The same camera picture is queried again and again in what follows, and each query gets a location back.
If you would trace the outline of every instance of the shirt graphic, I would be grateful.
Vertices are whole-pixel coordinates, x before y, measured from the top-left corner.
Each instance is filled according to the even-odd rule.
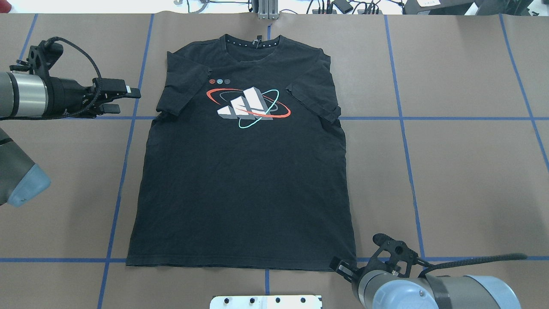
[[[265,95],[269,92],[276,92],[276,98],[273,99]],[[226,96],[224,96],[228,93],[242,93],[243,95],[238,96],[232,100],[228,100]],[[219,97],[224,102],[227,102],[228,104],[230,103],[230,105],[226,105],[218,109],[217,114],[223,119],[238,119],[238,127],[241,129],[247,129],[258,123],[259,120],[286,118],[292,113],[286,105],[278,101],[280,92],[276,89],[271,89],[265,92],[261,92],[256,87],[248,88],[246,90],[227,88],[209,90],[206,93],[208,98],[210,98],[210,100],[214,101],[216,104],[221,105],[217,100],[214,99],[214,94],[216,95],[216,97]],[[278,112],[279,106],[284,107],[287,112],[284,114],[273,113]],[[245,121],[253,121],[247,125],[243,125],[243,119]]]

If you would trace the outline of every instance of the t-shirt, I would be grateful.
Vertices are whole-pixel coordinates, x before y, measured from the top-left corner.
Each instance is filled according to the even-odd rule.
[[[356,264],[330,57],[284,36],[167,53],[131,266]]]

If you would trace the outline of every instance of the white label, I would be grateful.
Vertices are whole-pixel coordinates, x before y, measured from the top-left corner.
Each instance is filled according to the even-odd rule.
[[[439,0],[417,0],[417,3],[420,7],[433,7],[435,5],[440,5]]]

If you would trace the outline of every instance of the white adidas logo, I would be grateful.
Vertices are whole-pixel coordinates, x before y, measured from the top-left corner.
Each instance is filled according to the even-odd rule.
[[[231,100],[231,106],[224,106],[217,110],[217,114],[225,119],[259,119],[272,120],[268,112],[263,94],[256,87],[243,91],[244,96]]]

